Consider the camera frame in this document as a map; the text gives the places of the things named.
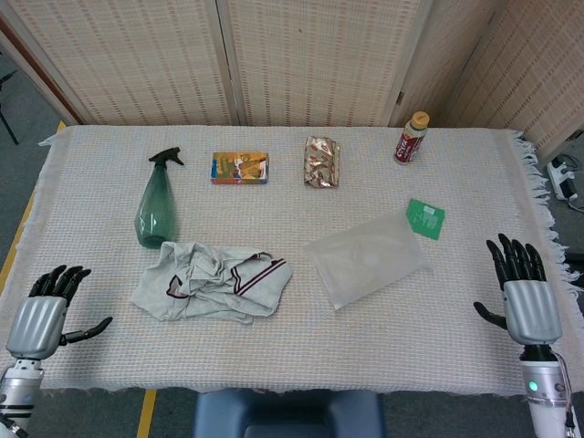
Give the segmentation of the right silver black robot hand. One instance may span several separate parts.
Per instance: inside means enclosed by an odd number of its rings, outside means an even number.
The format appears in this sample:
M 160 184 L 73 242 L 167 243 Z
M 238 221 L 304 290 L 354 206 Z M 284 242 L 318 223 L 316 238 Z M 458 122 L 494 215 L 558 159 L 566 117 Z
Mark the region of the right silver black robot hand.
M 485 321 L 505 330 L 519 345 L 552 345 L 562 335 L 558 303 L 540 253 L 506 235 L 485 242 L 494 262 L 505 314 L 497 315 L 479 302 L 474 309 Z

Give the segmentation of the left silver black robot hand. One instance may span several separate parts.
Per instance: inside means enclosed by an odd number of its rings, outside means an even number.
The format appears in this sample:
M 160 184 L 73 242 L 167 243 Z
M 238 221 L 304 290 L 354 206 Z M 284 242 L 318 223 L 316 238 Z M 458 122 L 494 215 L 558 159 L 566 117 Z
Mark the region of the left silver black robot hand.
M 83 266 L 57 266 L 39 277 L 16 313 L 6 349 L 17 360 L 46 360 L 58 348 L 92 339 L 112 322 L 112 317 L 85 330 L 65 333 L 68 310 L 82 280 L 91 274 Z

